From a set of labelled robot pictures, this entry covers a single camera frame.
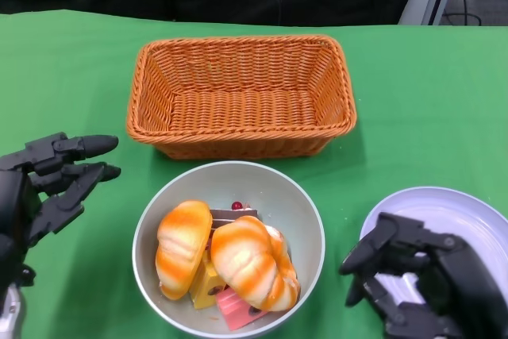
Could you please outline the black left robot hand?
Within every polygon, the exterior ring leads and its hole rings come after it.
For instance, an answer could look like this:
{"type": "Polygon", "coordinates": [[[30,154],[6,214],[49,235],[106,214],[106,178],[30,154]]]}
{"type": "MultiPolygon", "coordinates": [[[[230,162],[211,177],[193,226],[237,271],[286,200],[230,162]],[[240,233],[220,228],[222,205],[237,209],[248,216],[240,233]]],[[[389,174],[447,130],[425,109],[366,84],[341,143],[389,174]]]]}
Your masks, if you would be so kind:
{"type": "Polygon", "coordinates": [[[1,158],[1,291],[31,286],[35,272],[25,265],[28,250],[58,233],[83,211],[83,201],[100,182],[121,170],[88,159],[114,150],[110,135],[68,137],[56,133],[30,141],[1,158]]]}

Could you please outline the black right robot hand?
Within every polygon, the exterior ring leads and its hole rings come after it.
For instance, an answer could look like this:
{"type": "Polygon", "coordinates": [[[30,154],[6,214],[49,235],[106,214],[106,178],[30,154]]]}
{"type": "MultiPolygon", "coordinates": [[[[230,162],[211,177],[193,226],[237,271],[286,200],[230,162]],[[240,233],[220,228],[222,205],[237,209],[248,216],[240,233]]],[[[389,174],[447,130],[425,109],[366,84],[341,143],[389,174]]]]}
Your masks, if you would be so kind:
{"type": "Polygon", "coordinates": [[[386,338],[505,338],[507,304],[476,251],[451,233],[382,212],[339,267],[352,275],[345,301],[370,302],[386,338]],[[376,275],[414,273],[422,303],[396,303],[376,275]]]}

